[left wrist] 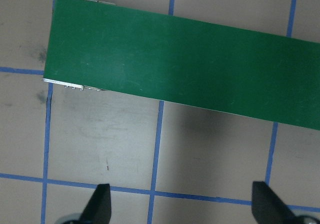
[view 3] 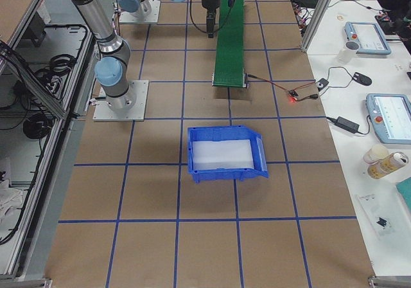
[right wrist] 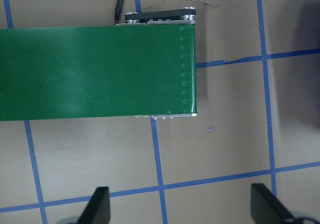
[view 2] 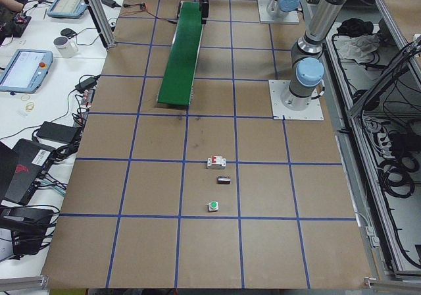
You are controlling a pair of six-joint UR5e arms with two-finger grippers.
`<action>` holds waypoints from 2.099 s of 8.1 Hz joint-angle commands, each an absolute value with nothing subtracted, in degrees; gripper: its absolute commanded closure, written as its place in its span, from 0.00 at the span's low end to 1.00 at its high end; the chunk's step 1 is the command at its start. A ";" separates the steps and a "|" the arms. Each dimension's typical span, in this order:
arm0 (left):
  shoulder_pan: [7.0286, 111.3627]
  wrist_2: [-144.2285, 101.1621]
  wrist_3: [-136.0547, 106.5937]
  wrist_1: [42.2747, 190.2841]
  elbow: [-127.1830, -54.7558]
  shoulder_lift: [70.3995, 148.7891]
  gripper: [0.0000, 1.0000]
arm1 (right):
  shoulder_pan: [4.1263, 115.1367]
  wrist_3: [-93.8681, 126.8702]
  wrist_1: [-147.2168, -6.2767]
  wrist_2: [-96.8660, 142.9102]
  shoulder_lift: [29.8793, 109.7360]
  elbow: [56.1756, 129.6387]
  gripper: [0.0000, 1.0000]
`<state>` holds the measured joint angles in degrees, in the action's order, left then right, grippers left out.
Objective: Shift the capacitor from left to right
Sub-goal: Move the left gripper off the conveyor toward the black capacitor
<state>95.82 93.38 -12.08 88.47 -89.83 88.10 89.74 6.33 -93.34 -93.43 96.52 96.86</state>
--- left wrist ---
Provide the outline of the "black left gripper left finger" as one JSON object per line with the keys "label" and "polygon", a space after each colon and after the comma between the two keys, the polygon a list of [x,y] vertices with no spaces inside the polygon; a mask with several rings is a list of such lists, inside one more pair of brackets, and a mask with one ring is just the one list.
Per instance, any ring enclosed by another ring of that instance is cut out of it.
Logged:
{"label": "black left gripper left finger", "polygon": [[109,184],[98,184],[79,222],[81,224],[108,224],[112,216],[111,190]]}

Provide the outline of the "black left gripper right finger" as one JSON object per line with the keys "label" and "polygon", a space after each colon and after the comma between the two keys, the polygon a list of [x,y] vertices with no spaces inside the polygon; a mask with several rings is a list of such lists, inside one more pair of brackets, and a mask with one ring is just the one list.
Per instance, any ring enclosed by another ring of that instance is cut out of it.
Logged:
{"label": "black left gripper right finger", "polygon": [[264,181],[254,181],[251,212],[258,224],[299,224],[300,219]]}

